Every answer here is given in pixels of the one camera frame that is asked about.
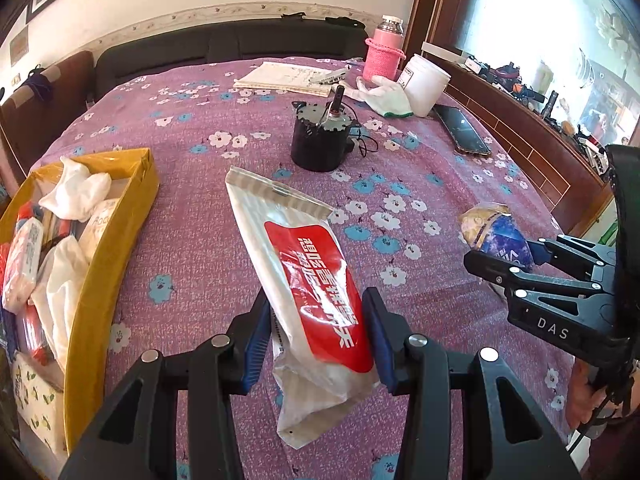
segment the purple bedspread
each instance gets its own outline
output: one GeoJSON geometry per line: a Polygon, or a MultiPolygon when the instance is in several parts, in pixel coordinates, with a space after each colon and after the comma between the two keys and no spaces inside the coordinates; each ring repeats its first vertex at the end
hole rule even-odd
{"type": "MultiPolygon", "coordinates": [[[[292,61],[333,70],[344,65],[292,61]]],[[[360,290],[376,286],[391,311],[449,349],[497,348],[559,433],[567,435],[563,407],[572,359],[511,326],[503,300],[462,264],[467,248],[458,215],[479,202],[509,205],[527,237],[560,232],[509,155],[466,110],[490,144],[492,158],[457,155],[437,121],[388,120],[357,105],[380,150],[366,158],[355,150],[339,171],[310,173],[289,157],[291,101],[325,99],[233,89],[235,78],[259,64],[191,66],[137,78],[105,95],[40,161],[149,146],[158,166],[158,198],[133,251],[113,320],[107,392],[145,349],[165,355],[193,349],[251,307],[260,283],[226,193],[225,174],[233,164],[334,206],[333,229],[360,290]]],[[[359,70],[356,65],[350,77],[359,70]]],[[[446,95],[440,102],[460,106],[446,95]]],[[[268,356],[251,394],[233,399],[247,479],[393,478],[406,398],[392,398],[380,387],[340,426],[293,450],[276,435],[282,394],[270,370],[268,356]]],[[[178,419],[178,477],[188,478],[182,401],[178,419]]],[[[452,464],[459,477],[458,410],[453,427],[452,464]]]]}

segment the black smartphone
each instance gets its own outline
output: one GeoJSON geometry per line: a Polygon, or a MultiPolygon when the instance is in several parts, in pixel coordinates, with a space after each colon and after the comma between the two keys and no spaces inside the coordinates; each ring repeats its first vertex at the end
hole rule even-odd
{"type": "Polygon", "coordinates": [[[489,156],[491,150],[478,135],[464,114],[453,106],[434,105],[433,110],[453,139],[456,150],[470,155],[489,156]]]}

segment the plastic bag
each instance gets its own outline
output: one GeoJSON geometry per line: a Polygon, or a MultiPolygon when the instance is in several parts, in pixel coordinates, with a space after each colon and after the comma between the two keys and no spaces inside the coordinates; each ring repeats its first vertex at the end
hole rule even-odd
{"type": "Polygon", "coordinates": [[[533,269],[527,239],[504,204],[479,203],[460,215],[459,220],[462,235],[472,249],[533,269]]]}
{"type": "Polygon", "coordinates": [[[231,167],[226,188],[274,313],[278,435],[295,449],[337,425],[378,375],[362,304],[327,217],[332,208],[231,167]]]}
{"type": "Polygon", "coordinates": [[[11,242],[2,287],[2,306],[13,314],[23,309],[36,286],[42,233],[40,221],[29,218],[11,242]]]}

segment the packaged item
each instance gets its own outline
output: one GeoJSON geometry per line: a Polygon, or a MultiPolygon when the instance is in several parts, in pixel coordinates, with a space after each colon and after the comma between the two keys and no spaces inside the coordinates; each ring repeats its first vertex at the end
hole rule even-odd
{"type": "Polygon", "coordinates": [[[98,247],[102,233],[107,228],[109,218],[116,209],[119,198],[112,198],[110,200],[103,200],[94,209],[91,219],[87,223],[80,237],[80,248],[86,256],[86,259],[90,262],[94,257],[95,250],[98,247]]]}
{"type": "Polygon", "coordinates": [[[472,249],[533,269],[527,239],[504,204],[480,203],[460,215],[459,220],[462,235],[472,249]]]}
{"type": "Polygon", "coordinates": [[[49,251],[38,273],[31,301],[53,356],[64,372],[71,329],[89,270],[78,241],[68,236],[49,251]]]}
{"type": "Polygon", "coordinates": [[[38,311],[31,300],[24,307],[21,317],[24,339],[27,345],[27,348],[23,350],[26,350],[34,361],[46,366],[53,360],[53,354],[42,329],[38,311]]]}
{"type": "Polygon", "coordinates": [[[61,156],[60,161],[64,165],[60,180],[38,203],[59,218],[86,222],[97,203],[109,193],[111,176],[91,174],[86,166],[66,156],[61,156]]]}
{"type": "Polygon", "coordinates": [[[377,385],[362,304],[327,221],[330,206],[235,167],[226,188],[274,313],[278,434],[299,449],[377,385]]]}
{"type": "Polygon", "coordinates": [[[12,379],[20,416],[53,453],[65,456],[62,391],[47,383],[21,352],[15,356],[12,379]]]}
{"type": "Polygon", "coordinates": [[[2,306],[13,314],[21,311],[36,286],[41,246],[42,224],[29,218],[11,243],[4,273],[2,306]]]}

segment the white plastic bag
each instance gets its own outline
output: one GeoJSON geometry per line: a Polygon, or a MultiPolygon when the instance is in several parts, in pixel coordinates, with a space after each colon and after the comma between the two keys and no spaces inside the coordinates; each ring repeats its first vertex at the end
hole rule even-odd
{"type": "Polygon", "coordinates": [[[327,222],[330,206],[235,167],[226,188],[276,318],[278,434],[299,449],[340,423],[378,382],[360,296],[327,222]]]}

